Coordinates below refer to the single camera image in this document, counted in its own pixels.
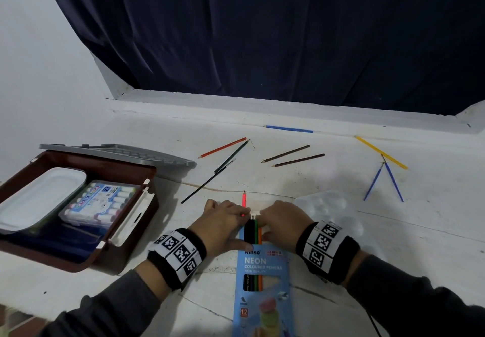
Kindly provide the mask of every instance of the dark green pencil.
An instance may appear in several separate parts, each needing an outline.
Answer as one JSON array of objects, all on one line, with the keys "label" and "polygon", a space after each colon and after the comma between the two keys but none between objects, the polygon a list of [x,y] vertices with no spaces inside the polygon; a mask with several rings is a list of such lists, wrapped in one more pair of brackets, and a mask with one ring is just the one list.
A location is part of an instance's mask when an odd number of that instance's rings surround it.
[{"label": "dark green pencil", "polygon": [[221,170],[226,165],[226,163],[228,163],[234,156],[238,154],[238,152],[247,144],[247,142],[249,142],[249,139],[245,141],[227,160],[225,160],[224,163],[214,171],[214,173],[217,174],[219,170]]}]

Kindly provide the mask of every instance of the wristband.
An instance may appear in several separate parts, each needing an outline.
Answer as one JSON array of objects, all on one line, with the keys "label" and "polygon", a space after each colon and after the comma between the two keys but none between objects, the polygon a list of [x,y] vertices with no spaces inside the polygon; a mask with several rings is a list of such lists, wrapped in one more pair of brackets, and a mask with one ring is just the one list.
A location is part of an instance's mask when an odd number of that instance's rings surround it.
[{"label": "wristband", "polygon": [[147,259],[158,269],[168,287],[183,290],[206,255],[200,237],[191,230],[179,228],[151,244]]},{"label": "wristband", "polygon": [[359,244],[342,227],[320,221],[309,225],[296,243],[296,254],[308,270],[337,285],[347,276]]}]

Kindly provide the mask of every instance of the gray sleeve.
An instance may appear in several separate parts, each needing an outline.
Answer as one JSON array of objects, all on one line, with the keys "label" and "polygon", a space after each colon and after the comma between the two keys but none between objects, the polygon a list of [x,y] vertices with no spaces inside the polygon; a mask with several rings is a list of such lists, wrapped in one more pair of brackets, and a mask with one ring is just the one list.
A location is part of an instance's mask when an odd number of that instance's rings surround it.
[{"label": "gray sleeve", "polygon": [[150,324],[160,301],[131,270],[79,309],[62,312],[39,337],[134,337]]},{"label": "gray sleeve", "polygon": [[434,289],[426,277],[413,277],[373,255],[347,290],[391,336],[485,335],[485,309],[467,306],[449,289]]}]

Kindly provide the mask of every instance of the cable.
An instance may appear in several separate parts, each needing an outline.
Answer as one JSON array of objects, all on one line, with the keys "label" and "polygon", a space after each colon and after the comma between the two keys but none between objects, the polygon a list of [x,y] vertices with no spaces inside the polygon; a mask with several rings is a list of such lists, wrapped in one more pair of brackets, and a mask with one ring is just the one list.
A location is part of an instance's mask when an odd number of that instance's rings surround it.
[{"label": "cable", "polygon": [[375,329],[375,331],[376,331],[377,335],[378,335],[379,337],[382,337],[382,336],[381,336],[381,334],[380,334],[380,332],[379,332],[379,330],[377,329],[377,326],[376,326],[376,325],[375,325],[375,323],[374,323],[374,319],[372,319],[371,315],[369,314],[369,312],[368,312],[367,310],[366,310],[365,312],[366,312],[366,313],[367,313],[367,315],[369,316],[369,319],[371,320],[371,323],[372,323],[372,325],[374,326],[374,329]]}]

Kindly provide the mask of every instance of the hand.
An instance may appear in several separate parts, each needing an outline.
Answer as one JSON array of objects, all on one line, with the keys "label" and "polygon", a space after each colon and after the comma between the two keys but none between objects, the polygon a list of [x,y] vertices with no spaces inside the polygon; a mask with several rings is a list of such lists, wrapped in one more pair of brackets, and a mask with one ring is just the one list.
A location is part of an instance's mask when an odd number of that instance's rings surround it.
[{"label": "hand", "polygon": [[302,209],[289,202],[277,200],[272,206],[259,211],[258,226],[269,226],[270,231],[262,240],[272,242],[280,248],[294,253],[296,242],[303,231],[314,221]]},{"label": "hand", "polygon": [[251,208],[236,205],[228,200],[221,204],[209,199],[200,216],[190,227],[200,237],[207,250],[207,257],[214,258],[229,250],[250,252],[253,246],[235,239],[236,232],[249,221]]}]

